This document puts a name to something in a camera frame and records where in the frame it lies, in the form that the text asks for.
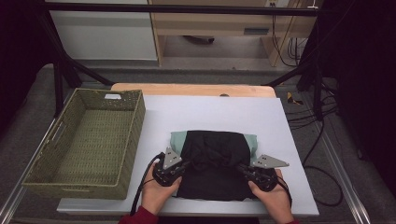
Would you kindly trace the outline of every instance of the hand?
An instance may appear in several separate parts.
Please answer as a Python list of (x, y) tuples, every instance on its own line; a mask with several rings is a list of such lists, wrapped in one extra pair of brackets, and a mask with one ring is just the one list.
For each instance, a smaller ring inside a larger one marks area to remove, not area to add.
[(152, 164), (148, 170), (145, 178), (146, 183), (143, 186), (142, 191), (142, 206), (146, 208), (151, 214), (157, 216), (158, 213), (163, 208), (166, 200), (178, 189), (181, 182), (181, 177), (179, 177), (172, 186), (163, 187), (152, 177), (152, 171), (154, 169)]
[[(282, 177), (280, 170), (276, 169), (276, 174)], [(259, 189), (259, 187), (252, 181), (248, 181), (251, 191), (256, 195), (260, 201), (265, 205), (270, 216), (276, 223), (288, 223), (294, 220), (291, 214), (290, 202), (288, 194), (282, 187), (276, 185), (276, 187), (265, 192)]]

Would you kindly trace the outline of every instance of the controller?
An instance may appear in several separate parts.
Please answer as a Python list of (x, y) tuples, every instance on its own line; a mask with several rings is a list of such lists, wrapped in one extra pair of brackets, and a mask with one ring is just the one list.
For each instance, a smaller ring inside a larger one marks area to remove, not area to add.
[(260, 190), (269, 192), (278, 183), (278, 177), (274, 168), (281, 166), (289, 166), (289, 164), (276, 158), (262, 155), (250, 166), (246, 166), (245, 164), (237, 165), (236, 170), (241, 172), (247, 180), (255, 183)]
[(168, 147), (165, 153), (161, 154), (160, 161), (155, 164), (152, 176), (161, 186), (170, 187), (180, 176), (183, 176), (189, 165), (189, 161), (183, 161), (172, 148)]

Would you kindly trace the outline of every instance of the person's left hand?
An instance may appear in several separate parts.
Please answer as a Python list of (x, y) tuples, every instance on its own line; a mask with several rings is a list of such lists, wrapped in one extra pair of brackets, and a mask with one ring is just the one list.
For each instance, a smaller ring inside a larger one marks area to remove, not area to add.
[(172, 186), (163, 187), (152, 177), (152, 171), (154, 169), (152, 164), (148, 170), (145, 178), (146, 183), (143, 186), (142, 191), (142, 206), (146, 208), (151, 214), (157, 216), (163, 208), (166, 200), (178, 189), (181, 183), (181, 177), (179, 177)]

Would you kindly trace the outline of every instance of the wooden cabinet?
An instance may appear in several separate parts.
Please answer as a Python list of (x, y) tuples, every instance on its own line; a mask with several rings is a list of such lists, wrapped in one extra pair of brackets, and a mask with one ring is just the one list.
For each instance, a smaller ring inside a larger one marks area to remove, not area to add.
[[(267, 0), (148, 0), (153, 5), (199, 5), (230, 7), (265, 7)], [(308, 7), (313, 0), (289, 0), (287, 7)], [(273, 16), (151, 13), (154, 39), (160, 65), (168, 35), (255, 35), (262, 39), (272, 66), (279, 53), (273, 42)], [(309, 37), (315, 18), (276, 16), (275, 35), (280, 52), (287, 47), (290, 37)]]

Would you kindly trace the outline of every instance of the red sleeve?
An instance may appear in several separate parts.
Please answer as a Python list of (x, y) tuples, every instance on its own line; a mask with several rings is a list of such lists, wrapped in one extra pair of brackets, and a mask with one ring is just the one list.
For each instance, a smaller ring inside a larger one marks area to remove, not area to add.
[(299, 220), (294, 220), (292, 222), (288, 222), (286, 224), (300, 224)]
[(144, 207), (139, 206), (133, 216), (125, 215), (119, 221), (119, 224), (157, 224), (158, 217), (152, 215)]

